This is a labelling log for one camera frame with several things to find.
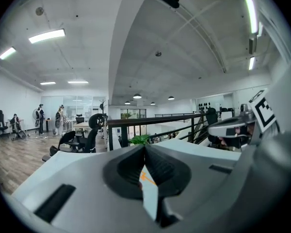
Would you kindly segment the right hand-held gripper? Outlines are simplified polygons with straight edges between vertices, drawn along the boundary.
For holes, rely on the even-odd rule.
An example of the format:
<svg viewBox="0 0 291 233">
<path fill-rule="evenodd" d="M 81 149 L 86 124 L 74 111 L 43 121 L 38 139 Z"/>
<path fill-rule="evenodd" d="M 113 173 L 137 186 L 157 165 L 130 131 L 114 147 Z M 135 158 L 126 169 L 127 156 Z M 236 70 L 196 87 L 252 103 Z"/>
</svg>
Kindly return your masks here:
<svg viewBox="0 0 291 233">
<path fill-rule="evenodd" d="M 263 140 L 280 133 L 275 114 L 271 109 L 264 89 L 256 93 L 247 104 L 241 105 L 239 116 L 216 122 L 208 127 L 209 141 L 214 145 L 243 150 L 248 145 L 258 146 Z M 235 137 L 235 128 L 254 124 L 251 138 Z"/>
</svg>

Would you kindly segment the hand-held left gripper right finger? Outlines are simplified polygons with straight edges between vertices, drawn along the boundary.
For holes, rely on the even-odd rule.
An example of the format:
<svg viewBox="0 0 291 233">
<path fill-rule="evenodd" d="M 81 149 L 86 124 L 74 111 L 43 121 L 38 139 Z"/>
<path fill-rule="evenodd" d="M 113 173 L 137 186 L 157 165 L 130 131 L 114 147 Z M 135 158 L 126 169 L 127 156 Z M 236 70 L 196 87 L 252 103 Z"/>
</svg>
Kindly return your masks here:
<svg viewBox="0 0 291 233">
<path fill-rule="evenodd" d="M 158 187 L 158 206 L 155 221 L 165 228 L 179 219 L 168 212 L 168 197 L 180 195 L 189 184 L 192 172 L 184 162 L 151 146 L 145 147 L 145 166 Z"/>
</svg>

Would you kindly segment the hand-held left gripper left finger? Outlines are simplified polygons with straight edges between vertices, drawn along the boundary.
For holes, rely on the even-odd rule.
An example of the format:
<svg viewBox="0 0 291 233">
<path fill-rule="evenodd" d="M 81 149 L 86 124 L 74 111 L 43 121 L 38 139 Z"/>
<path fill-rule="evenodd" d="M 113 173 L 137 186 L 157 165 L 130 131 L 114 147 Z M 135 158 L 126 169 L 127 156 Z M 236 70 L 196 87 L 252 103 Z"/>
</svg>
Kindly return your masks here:
<svg viewBox="0 0 291 233">
<path fill-rule="evenodd" d="M 140 174 L 145 165 L 145 147 L 135 145 L 103 154 L 102 178 L 109 189 L 129 200 L 143 200 Z"/>
</svg>

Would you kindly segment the person's right hand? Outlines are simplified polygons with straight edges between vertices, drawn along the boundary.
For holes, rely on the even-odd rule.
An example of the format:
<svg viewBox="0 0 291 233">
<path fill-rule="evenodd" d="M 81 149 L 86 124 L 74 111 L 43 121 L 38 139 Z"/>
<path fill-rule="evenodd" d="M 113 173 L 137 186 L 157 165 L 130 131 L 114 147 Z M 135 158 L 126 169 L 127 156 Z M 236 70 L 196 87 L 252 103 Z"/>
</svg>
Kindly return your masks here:
<svg viewBox="0 0 291 233">
<path fill-rule="evenodd" d="M 235 128 L 235 137 L 240 138 L 251 138 L 253 135 L 255 125 L 254 124 L 248 124 L 241 127 Z"/>
</svg>

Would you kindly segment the green plant white pot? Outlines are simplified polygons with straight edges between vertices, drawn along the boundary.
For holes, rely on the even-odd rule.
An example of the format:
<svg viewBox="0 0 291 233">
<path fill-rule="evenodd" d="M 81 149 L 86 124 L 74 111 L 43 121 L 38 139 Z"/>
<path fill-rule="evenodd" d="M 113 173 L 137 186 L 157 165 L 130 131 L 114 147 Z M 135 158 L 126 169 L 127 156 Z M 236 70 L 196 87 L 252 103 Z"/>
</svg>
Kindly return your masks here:
<svg viewBox="0 0 291 233">
<path fill-rule="evenodd" d="M 144 134 L 144 135 L 136 135 L 132 139 L 129 139 L 129 143 L 133 145 L 146 145 L 149 143 L 149 135 Z"/>
</svg>

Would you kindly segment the pale floral tablecloth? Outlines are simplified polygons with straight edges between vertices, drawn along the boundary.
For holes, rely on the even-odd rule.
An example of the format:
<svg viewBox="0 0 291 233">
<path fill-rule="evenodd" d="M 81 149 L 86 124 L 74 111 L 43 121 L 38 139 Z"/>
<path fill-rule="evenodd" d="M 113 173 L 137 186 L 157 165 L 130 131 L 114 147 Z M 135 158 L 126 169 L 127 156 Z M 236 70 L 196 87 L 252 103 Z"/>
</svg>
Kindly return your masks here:
<svg viewBox="0 0 291 233">
<path fill-rule="evenodd" d="M 189 154 L 191 157 L 202 156 L 214 159 L 237 161 L 241 155 L 240 152 L 210 148 L 203 144 L 196 145 L 177 139 L 166 140 L 160 143 L 153 144 L 152 146 L 164 147 L 171 150 L 175 150 L 177 152 L 183 152 Z M 46 170 L 43 171 L 43 173 L 46 174 L 47 172 L 49 172 L 50 174 L 53 174 L 54 172 L 64 168 L 73 161 L 81 159 L 83 156 L 87 157 L 89 156 L 89 154 L 77 155 L 66 153 L 60 154 L 58 157 L 52 157 L 50 161 L 47 161 L 42 165 L 42 167 L 46 168 Z M 158 195 L 158 189 L 157 186 L 154 184 L 153 177 L 150 175 L 145 165 L 142 165 L 139 181 L 141 182 L 143 189 L 144 209 L 147 211 L 151 219 L 155 219 L 157 210 L 156 196 Z"/>
</svg>

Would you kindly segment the black office chair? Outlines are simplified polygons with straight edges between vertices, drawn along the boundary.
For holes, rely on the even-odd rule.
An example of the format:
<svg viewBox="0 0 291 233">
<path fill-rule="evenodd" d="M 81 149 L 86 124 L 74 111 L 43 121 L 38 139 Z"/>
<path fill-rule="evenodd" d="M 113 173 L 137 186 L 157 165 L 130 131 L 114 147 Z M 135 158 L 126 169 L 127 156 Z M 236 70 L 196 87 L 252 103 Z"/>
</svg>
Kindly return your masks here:
<svg viewBox="0 0 291 233">
<path fill-rule="evenodd" d="M 7 132 L 9 129 L 8 123 L 4 121 L 4 113 L 0 110 L 0 137 L 9 138 L 9 133 Z"/>
<path fill-rule="evenodd" d="M 77 153 L 78 152 L 77 148 L 80 146 L 80 144 L 78 142 L 74 142 L 75 135 L 76 135 L 75 131 L 70 131 L 61 136 L 58 146 L 57 147 L 51 146 L 49 148 L 49 154 L 44 155 L 42 157 L 42 161 L 46 162 L 52 156 L 54 156 L 56 153 L 60 151 Z"/>
<path fill-rule="evenodd" d="M 89 118 L 90 132 L 85 140 L 83 152 L 96 153 L 96 136 L 100 129 L 103 128 L 108 116 L 106 114 L 97 113 Z"/>
</svg>

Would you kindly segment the black metal railing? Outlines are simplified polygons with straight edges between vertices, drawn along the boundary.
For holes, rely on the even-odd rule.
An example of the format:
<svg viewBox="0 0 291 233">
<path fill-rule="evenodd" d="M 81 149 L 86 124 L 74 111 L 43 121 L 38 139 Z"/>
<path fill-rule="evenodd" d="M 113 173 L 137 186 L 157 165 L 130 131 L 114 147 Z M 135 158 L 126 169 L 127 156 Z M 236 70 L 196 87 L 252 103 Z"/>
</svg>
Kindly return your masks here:
<svg viewBox="0 0 291 233">
<path fill-rule="evenodd" d="M 171 133 L 180 132 L 186 129 L 190 129 L 187 135 L 184 135 L 180 137 L 180 140 L 188 139 L 188 142 L 194 143 L 199 136 L 196 136 L 196 134 L 203 130 L 203 126 L 201 126 L 201 129 L 197 129 L 197 126 L 204 124 L 205 121 L 204 117 L 206 116 L 206 113 L 201 114 L 187 114 L 182 116 L 169 116 L 169 117 L 150 117 L 150 118 L 140 118 L 140 119 L 111 119 L 108 120 L 107 126 L 108 126 L 108 140 L 109 140 L 109 151 L 114 150 L 114 143 L 113 143 L 113 128 L 121 128 L 121 134 L 122 134 L 122 146 L 127 147 L 129 140 L 128 140 L 128 127 L 129 126 L 141 126 L 141 125 L 153 125 L 153 124 L 159 124 L 159 123 L 167 123 L 167 122 L 176 122 L 176 121 L 184 121 L 184 120 L 190 120 L 188 126 L 178 128 L 172 131 L 162 132 L 160 134 L 154 134 L 150 135 L 149 139 L 159 136 L 168 135 Z"/>
</svg>

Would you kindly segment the wooden desk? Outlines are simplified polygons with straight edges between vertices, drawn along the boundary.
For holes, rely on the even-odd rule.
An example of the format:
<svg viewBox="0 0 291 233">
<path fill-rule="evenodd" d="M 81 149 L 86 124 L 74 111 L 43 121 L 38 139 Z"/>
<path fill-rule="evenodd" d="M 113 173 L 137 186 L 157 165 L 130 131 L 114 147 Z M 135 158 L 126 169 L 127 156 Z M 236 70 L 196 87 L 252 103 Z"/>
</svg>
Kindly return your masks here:
<svg viewBox="0 0 291 233">
<path fill-rule="evenodd" d="M 89 126 L 88 122 L 82 122 L 82 123 L 73 125 L 74 131 L 87 132 L 87 131 L 90 131 L 91 129 L 92 128 Z"/>
</svg>

